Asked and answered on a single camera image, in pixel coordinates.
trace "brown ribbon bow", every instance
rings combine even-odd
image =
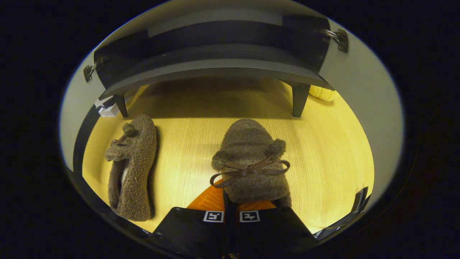
[[[261,173],[261,174],[266,174],[266,175],[280,175],[280,174],[284,174],[285,172],[287,172],[289,170],[289,168],[291,167],[291,164],[289,162],[287,162],[286,160],[279,160],[279,161],[276,161],[276,162],[268,162],[268,160],[270,160],[270,158],[273,157],[273,154],[271,156],[268,156],[266,157],[264,160],[260,161],[260,162],[257,162],[253,165],[240,165],[240,164],[237,164],[237,163],[233,163],[233,162],[226,162],[225,165],[228,166],[228,167],[232,167],[232,168],[236,168],[238,170],[236,171],[232,171],[232,172],[227,172],[227,173],[218,173],[218,174],[215,174],[211,177],[211,179],[209,180],[210,184],[216,188],[223,188],[223,187],[226,187],[226,186],[229,186],[231,185],[232,183],[238,181],[239,179],[245,177],[246,175],[249,175],[249,174],[253,174],[253,173]],[[287,166],[287,168],[285,169],[266,169],[267,167],[270,167],[272,165],[276,165],[276,164],[284,164],[285,166]],[[230,179],[227,179],[221,183],[218,183],[218,184],[214,184],[214,180],[216,179],[216,177],[220,176],[220,175],[229,175],[229,176],[233,176],[232,178]]]

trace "bench leg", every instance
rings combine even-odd
[[[115,103],[118,106],[121,114],[124,118],[128,117],[128,111],[126,110],[125,97],[122,95],[114,95]]]
[[[307,102],[308,92],[310,85],[304,83],[293,83],[292,87],[292,101],[293,112],[292,116],[300,118],[304,111],[305,103]]]

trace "fuzzy brown slipper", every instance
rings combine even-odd
[[[105,152],[113,161],[109,177],[109,204],[120,217],[146,221],[153,216],[147,179],[155,159],[156,128],[147,115],[123,126],[125,134]]]
[[[279,161],[285,151],[286,142],[273,140],[255,120],[238,120],[230,126],[220,150],[213,156],[212,167],[220,173],[211,178],[211,184],[224,188],[235,203],[271,200],[277,206],[291,206],[284,174],[290,165]],[[224,181],[214,185],[217,175],[222,175]]]

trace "metal latch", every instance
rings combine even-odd
[[[348,52],[348,33],[342,29],[339,29],[336,32],[324,29],[323,34],[331,37],[338,45],[339,50],[342,52]]]
[[[99,59],[96,60],[96,62],[94,63],[94,65],[87,65],[84,69],[83,69],[83,74],[85,75],[85,79],[86,81],[90,81],[91,80],[91,74],[94,72],[94,70],[96,69],[101,69],[103,66],[104,66],[104,63],[107,61],[107,58],[105,57],[100,57]]]

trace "light wood surface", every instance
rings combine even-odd
[[[374,163],[358,119],[338,94],[332,102],[310,96],[301,118],[292,117],[292,89],[278,80],[192,79],[143,86],[127,102],[129,117],[101,117],[88,140],[83,177],[108,204],[112,162],[103,155],[122,125],[145,113],[159,132],[151,177],[155,216],[133,222],[153,232],[174,206],[187,207],[216,173],[211,158],[226,130],[240,118],[262,124],[284,139],[282,159],[293,210],[315,233],[351,211],[355,194],[374,184]]]

